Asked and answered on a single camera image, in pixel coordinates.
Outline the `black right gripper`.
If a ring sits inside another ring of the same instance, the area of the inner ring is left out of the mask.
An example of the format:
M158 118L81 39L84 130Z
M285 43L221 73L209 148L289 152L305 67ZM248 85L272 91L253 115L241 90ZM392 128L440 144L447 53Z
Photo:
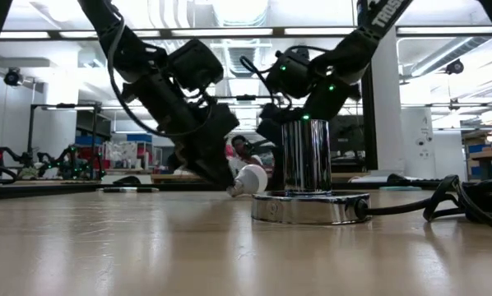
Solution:
M273 103L265 104L259 115L261 122L256 128L256 133L273 144L271 151L274 164L267 190L284 189L282 126L285 123L308 119L330 121L348 99L360 98L358 84L349 85L336 78L327 78L315 85L302 107L282 108Z

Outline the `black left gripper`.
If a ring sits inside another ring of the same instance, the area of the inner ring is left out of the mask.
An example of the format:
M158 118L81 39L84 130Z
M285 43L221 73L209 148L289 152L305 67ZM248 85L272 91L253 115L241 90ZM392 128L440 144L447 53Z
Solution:
M206 93L211 84L220 82L221 72L190 72L185 77L166 72L126 73L121 91L121 107L142 130L175 142L174 169L182 169L220 188L234 182L229 161L225 156L226 138L239 125L239 120L226 104L217 103ZM151 127L129 107L138 99L156 121Z

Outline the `white light bulb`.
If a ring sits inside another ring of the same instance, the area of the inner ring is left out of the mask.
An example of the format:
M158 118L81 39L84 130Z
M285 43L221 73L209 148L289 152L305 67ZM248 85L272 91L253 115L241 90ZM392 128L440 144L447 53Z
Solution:
M268 176L264 168L256 164L247 164L238 172L227 192L231 197L253 195L264 192L267 184Z

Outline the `chrome lamp base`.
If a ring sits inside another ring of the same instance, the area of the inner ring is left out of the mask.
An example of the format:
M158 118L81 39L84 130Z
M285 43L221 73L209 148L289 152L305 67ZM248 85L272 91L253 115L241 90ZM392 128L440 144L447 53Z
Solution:
M282 126L284 189L253 195L251 217L280 224L358 224L371 219L367 192L332 189L328 122L299 120Z

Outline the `person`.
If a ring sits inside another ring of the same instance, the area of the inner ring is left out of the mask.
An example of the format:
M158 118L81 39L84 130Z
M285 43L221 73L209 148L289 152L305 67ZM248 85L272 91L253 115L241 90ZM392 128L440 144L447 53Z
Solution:
M251 143L242 135L234 136L230 144L234 149L234 155L228 158L231 172L237 175L238 172L248 164L263 166L262 160L253 153Z

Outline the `dark display screen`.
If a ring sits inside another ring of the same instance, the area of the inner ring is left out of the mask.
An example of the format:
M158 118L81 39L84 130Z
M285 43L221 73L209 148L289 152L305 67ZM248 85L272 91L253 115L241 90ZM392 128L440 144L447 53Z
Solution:
M337 115L329 123L333 173L362 173L366 170L364 121L362 115Z

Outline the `flat dark tablet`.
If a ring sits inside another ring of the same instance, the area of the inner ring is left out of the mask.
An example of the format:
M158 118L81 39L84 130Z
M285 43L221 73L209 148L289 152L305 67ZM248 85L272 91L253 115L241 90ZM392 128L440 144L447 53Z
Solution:
M157 193L160 189L153 187L105 187L100 189L104 193Z

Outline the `overhead light bar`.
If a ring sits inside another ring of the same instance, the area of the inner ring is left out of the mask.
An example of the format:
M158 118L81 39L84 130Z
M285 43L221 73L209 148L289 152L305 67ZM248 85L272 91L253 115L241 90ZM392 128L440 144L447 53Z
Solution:
M141 39L262 39L262 38L341 38L348 35L351 27L272 27L272 28L192 28L192 29L140 29L134 33ZM492 36L491 25L463 26L398 26L401 37L448 37ZM93 30L4 30L0 41L30 40L93 40Z

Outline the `wooden shelf with blue bins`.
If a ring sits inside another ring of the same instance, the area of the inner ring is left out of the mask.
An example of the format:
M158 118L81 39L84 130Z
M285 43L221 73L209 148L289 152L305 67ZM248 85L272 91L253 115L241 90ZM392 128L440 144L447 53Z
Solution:
M466 155L466 175L470 181L492 178L492 132L476 131L463 134Z

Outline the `black vertical frame post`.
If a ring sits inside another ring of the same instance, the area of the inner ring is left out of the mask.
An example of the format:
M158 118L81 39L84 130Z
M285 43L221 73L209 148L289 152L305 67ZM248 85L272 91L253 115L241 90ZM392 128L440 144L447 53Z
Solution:
M367 67L361 79L361 91L364 116L365 163L367 170L370 171L378 168L374 81L371 66Z

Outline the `dark wall shelf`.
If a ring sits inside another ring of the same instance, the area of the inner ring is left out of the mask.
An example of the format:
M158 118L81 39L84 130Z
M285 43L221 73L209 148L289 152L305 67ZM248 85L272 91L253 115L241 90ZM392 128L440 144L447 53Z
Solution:
M80 132L97 136L111 137L111 120L102 114L94 115L92 111L77 111L76 129Z

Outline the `black table edge rail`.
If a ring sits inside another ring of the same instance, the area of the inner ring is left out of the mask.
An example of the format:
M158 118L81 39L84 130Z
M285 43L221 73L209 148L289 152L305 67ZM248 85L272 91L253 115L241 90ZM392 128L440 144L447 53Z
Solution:
M73 193L96 192L105 188L130 188L142 192L214 192L224 191L223 187L209 183L165 183L165 184L140 184L140 185L100 185L95 183L69 183L69 184L35 184L35 185L2 185L0 186L0 200L22 198L57 196Z

